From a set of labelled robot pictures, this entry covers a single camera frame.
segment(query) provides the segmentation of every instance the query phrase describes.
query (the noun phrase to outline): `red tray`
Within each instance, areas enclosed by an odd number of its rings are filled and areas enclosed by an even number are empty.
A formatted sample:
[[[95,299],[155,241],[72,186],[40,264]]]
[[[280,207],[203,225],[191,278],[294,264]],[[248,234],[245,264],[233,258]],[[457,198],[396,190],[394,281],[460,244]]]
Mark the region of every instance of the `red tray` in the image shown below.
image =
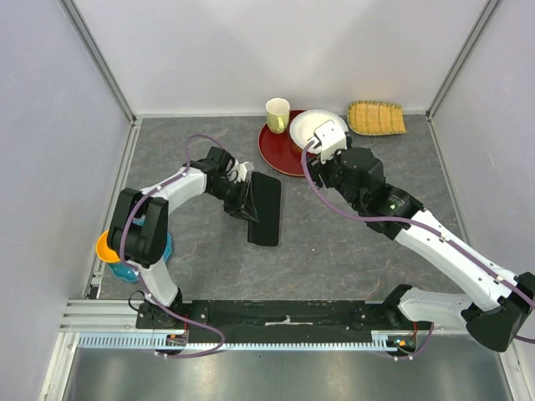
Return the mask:
[[[292,177],[304,177],[301,167],[301,148],[290,137],[290,124],[305,110],[291,110],[288,127],[281,134],[274,134],[265,124],[258,136],[258,149],[266,163],[276,171]]]

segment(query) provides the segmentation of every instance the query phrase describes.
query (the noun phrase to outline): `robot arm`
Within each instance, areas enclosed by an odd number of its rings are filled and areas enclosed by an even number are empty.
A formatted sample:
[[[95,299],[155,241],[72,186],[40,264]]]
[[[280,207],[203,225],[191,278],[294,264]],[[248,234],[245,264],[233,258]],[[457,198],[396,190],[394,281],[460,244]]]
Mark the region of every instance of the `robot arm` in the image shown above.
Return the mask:
[[[120,192],[107,238],[108,248],[119,254],[125,223],[140,198],[155,188],[158,191],[140,208],[125,244],[129,263],[138,267],[151,296],[164,306],[178,311],[181,291],[171,280],[163,258],[167,241],[168,216],[191,198],[207,193],[223,201],[229,215],[248,222],[248,241],[262,246],[278,244],[280,181],[252,172],[250,163],[239,163],[230,153],[211,147],[205,159],[191,163],[186,174],[182,167],[161,183],[142,190],[126,188]],[[182,175],[167,186],[163,183]]]
[[[417,199],[387,184],[382,162],[370,149],[352,147],[350,137],[332,121],[318,127],[310,140],[318,155],[308,159],[308,172],[318,188],[334,188],[362,217],[403,217],[439,231],[441,236],[437,237],[405,222],[366,222],[372,230],[423,256],[465,292],[441,294],[402,285],[391,294],[389,302],[413,322],[465,327],[478,342],[505,351],[531,312],[530,307],[448,241],[459,244],[530,298],[535,292],[535,277],[529,272],[517,277],[449,232]]]

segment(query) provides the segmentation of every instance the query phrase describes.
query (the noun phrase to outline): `gray table surface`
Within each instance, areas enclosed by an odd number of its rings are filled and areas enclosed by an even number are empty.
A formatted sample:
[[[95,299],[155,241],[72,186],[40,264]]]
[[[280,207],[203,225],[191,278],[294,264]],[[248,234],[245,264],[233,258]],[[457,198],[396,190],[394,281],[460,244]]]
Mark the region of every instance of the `gray table surface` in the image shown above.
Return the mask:
[[[167,266],[185,299],[367,299],[382,300],[398,284],[458,292],[446,276],[414,252],[363,224],[335,215],[304,179],[282,175],[257,147],[263,117],[144,119],[127,186],[154,185],[184,163],[188,136],[208,134],[240,161],[283,183],[282,235],[278,247],[247,243],[247,223],[228,216],[209,195],[190,200],[170,217],[173,253]],[[460,235],[431,132],[423,115],[406,115],[408,134],[354,135],[385,165],[387,181],[407,190]],[[207,140],[191,145],[192,159],[206,156]],[[350,211],[334,190],[325,191]],[[127,298],[135,289],[105,269],[101,298]]]

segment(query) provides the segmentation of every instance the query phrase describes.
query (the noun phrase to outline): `woven basket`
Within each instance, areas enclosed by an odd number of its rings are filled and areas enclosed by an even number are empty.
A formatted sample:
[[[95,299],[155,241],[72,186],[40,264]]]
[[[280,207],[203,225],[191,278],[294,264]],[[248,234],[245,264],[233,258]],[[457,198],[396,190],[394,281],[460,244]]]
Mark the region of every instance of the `woven basket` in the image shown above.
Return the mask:
[[[403,109],[398,104],[361,100],[348,107],[349,127],[361,135],[392,135],[407,132]]]

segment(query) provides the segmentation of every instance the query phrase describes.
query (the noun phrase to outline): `black sponge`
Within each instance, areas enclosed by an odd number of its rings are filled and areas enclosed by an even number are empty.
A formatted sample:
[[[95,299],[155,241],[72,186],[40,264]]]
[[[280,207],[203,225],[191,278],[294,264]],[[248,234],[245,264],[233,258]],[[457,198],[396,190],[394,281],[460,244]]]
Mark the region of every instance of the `black sponge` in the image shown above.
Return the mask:
[[[281,181],[253,171],[252,199],[258,222],[249,221],[247,241],[261,246],[277,246],[281,219]]]

